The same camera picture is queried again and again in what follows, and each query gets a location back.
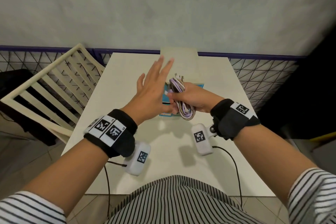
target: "wristband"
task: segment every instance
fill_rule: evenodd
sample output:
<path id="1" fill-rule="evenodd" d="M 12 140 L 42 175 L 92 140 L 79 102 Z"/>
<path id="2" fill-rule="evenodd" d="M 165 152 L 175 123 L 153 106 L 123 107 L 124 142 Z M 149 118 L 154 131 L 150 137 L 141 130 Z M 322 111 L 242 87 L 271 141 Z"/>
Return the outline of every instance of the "wristband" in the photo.
<path id="1" fill-rule="evenodd" d="M 84 130 L 84 138 L 101 148 L 109 158 L 129 157 L 135 149 L 136 123 L 125 112 L 114 109 Z"/>
<path id="2" fill-rule="evenodd" d="M 253 110 L 236 103 L 231 99 L 224 99 L 210 111 L 213 117 L 214 129 L 218 136 L 233 140 L 246 126 L 260 124 Z"/>

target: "purple metal frame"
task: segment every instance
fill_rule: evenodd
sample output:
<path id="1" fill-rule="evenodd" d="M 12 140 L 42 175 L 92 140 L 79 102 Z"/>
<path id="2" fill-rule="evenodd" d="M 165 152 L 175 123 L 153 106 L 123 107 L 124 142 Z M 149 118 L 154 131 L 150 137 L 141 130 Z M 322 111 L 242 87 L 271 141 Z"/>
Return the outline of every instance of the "purple metal frame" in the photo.
<path id="1" fill-rule="evenodd" d="M 66 47 L 34 47 L 34 46 L 9 46 L 0 45 L 0 51 L 9 52 L 67 52 L 71 48 Z M 136 50 L 136 49 L 111 49 L 111 48 L 86 48 L 86 50 L 102 65 L 104 65 L 101 54 L 120 53 L 145 53 L 160 54 L 158 50 Z M 241 54 L 241 53 L 224 53 L 224 52 L 198 52 L 199 56 L 208 57 L 227 57 L 230 59 L 255 59 L 255 60 L 288 60 L 298 61 L 305 56 L 290 55 L 264 55 L 264 54 Z"/>

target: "hand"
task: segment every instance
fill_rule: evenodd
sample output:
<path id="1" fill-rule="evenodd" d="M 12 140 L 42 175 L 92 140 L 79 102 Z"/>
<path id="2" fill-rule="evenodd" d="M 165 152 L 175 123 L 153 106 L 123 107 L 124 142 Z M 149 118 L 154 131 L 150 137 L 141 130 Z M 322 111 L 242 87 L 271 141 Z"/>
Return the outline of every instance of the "hand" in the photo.
<path id="1" fill-rule="evenodd" d="M 174 100 L 183 101 L 196 107 L 196 111 L 209 113 L 217 103 L 224 99 L 190 82 L 185 82 L 184 86 L 185 91 L 182 93 L 167 94 L 170 103 L 174 103 Z"/>
<path id="2" fill-rule="evenodd" d="M 136 95 L 125 107 L 121 108 L 121 110 L 127 113 L 137 125 L 140 125 L 145 120 L 152 119 L 163 112 L 174 114 L 178 112 L 176 103 L 171 105 L 164 105 L 162 103 L 165 81 L 174 63 L 174 59 L 170 59 L 166 66 L 161 70 L 163 59 L 164 58 L 161 55 L 158 61 L 154 62 L 149 69 L 146 78 L 144 73 L 140 75 L 136 83 Z"/>

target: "right hand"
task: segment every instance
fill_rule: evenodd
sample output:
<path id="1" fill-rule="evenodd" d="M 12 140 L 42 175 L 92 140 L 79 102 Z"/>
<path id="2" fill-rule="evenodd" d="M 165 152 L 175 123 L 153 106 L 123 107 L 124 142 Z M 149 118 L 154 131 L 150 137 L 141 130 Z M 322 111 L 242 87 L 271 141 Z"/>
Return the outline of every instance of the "right hand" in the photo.
<path id="1" fill-rule="evenodd" d="M 196 111 L 209 113 L 211 109 L 224 98 L 201 87 L 185 82 L 185 91 L 182 93 L 168 93 L 170 103 L 174 100 L 183 101 L 186 104 L 196 107 Z"/>

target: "left hand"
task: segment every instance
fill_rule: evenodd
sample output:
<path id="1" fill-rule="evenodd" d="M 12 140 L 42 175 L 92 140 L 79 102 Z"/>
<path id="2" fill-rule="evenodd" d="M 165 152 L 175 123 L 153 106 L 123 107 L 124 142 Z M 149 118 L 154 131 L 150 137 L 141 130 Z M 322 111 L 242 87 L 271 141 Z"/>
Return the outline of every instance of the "left hand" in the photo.
<path id="1" fill-rule="evenodd" d="M 164 58 L 161 55 L 149 69 L 146 78 L 144 73 L 140 75 L 136 83 L 136 95 L 127 105 L 121 108 L 121 110 L 127 113 L 137 125 L 140 125 L 145 120 L 152 119 L 163 112 L 178 113 L 176 103 L 170 105 L 164 105 L 162 103 L 165 81 L 174 63 L 174 59 L 170 59 L 166 66 L 161 70 L 163 60 Z"/>

